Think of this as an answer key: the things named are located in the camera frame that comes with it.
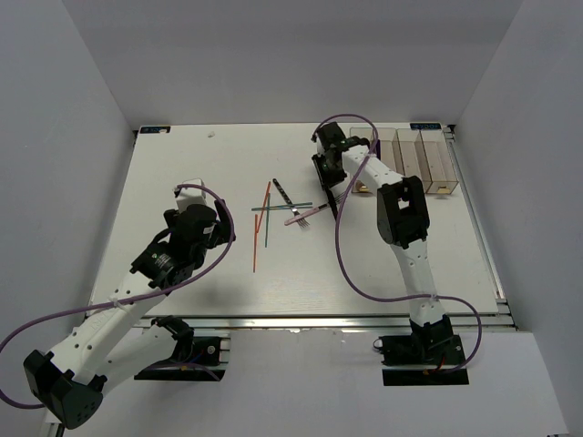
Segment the gray wall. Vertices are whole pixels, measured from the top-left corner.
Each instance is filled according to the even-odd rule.
[[[65,0],[132,127],[456,122],[521,0]]]
[[[0,14],[0,336],[87,303],[131,153],[129,126],[58,0],[8,0]],[[16,337],[2,389],[34,402],[22,361],[73,321]],[[0,434],[36,435],[42,412],[0,402]]]
[[[458,126],[504,290],[583,435],[583,3],[528,0]]]

